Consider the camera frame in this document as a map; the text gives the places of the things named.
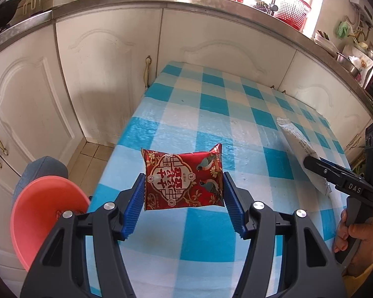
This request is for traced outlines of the person's right hand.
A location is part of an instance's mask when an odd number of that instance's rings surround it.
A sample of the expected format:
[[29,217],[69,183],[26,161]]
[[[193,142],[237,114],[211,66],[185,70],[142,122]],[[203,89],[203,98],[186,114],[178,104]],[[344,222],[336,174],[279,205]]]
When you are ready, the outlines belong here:
[[344,252],[348,248],[348,239],[360,240],[358,253],[373,252],[373,217],[365,223],[346,225],[348,213],[344,209],[341,212],[341,220],[337,226],[336,237],[333,243],[335,253]]

